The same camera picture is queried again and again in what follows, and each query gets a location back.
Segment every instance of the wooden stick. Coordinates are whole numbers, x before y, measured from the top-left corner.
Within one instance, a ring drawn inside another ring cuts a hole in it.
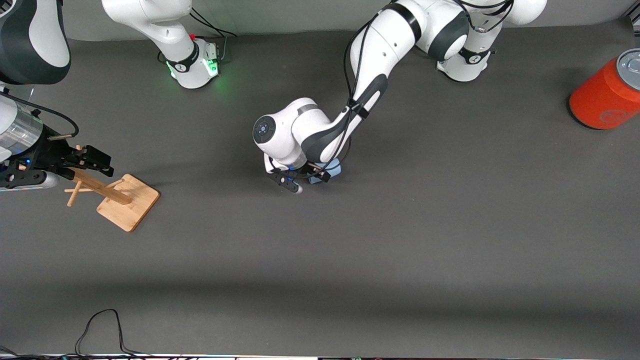
[[[72,193],[75,190],[76,189],[65,189],[65,193]],[[90,193],[90,192],[93,192],[93,190],[87,189],[87,188],[82,188],[82,189],[78,190],[78,192],[80,192],[80,193]]]
[[[92,177],[91,175],[88,175],[82,170],[74,169],[74,172],[76,173],[76,176],[74,176],[75,182],[82,181],[83,185],[86,188],[89,188],[104,197],[107,197],[122,205],[128,205],[133,201],[130,197],[126,196],[122,192],[119,192],[114,188],[107,188],[107,186],[103,182]]]
[[[78,193],[80,192],[80,187],[82,187],[82,181],[78,181],[76,183],[76,187],[74,188],[74,192],[71,194],[69,201],[67,202],[68,207],[72,207],[74,202],[76,202],[76,198],[78,197]]]
[[[76,150],[82,150],[80,145],[76,145]]]
[[[124,183],[124,179],[116,180],[116,181],[112,182],[111,184],[107,185],[106,188],[107,189],[111,189],[114,186],[116,186],[117,184],[122,184],[122,183]]]

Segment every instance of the transparent cylinder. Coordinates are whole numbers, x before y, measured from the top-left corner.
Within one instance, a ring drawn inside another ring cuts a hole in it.
[[[4,147],[14,155],[20,154],[38,141],[42,134],[42,127],[40,120],[18,106],[13,122],[0,133],[0,147]]]

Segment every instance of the wooden base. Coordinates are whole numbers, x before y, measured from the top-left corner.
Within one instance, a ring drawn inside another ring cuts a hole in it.
[[[160,193],[130,174],[124,175],[122,180],[113,189],[130,197],[131,203],[122,205],[112,199],[105,198],[98,206],[98,214],[106,217],[124,231],[131,232],[136,229],[136,226],[140,224],[160,198]]]

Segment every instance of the green light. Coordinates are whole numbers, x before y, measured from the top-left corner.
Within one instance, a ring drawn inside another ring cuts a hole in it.
[[[175,79],[175,74],[173,73],[173,69],[171,68],[171,65],[169,65],[169,62],[166,62],[166,66],[169,68],[169,71],[171,72],[171,77]]]
[[[207,72],[212,78],[218,75],[218,62],[216,60],[202,59],[202,63],[204,64],[205,69],[207,69]]]

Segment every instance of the can lid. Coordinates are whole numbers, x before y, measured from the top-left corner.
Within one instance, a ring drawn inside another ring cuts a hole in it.
[[[640,90],[640,49],[627,50],[618,57],[618,75],[629,86]]]

